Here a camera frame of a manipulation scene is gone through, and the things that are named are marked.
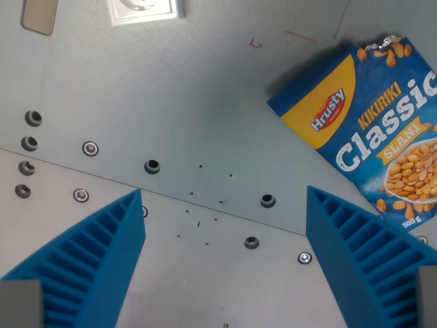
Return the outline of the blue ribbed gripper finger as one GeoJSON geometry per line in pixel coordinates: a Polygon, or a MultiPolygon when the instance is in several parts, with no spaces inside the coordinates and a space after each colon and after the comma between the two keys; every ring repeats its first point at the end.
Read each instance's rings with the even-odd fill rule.
{"type": "Polygon", "coordinates": [[[114,327],[145,238],[135,190],[61,233],[2,280],[41,283],[44,327],[114,327]]]}
{"type": "Polygon", "coordinates": [[[348,327],[418,327],[416,280],[436,250],[359,206],[307,188],[306,236],[348,327]]]}

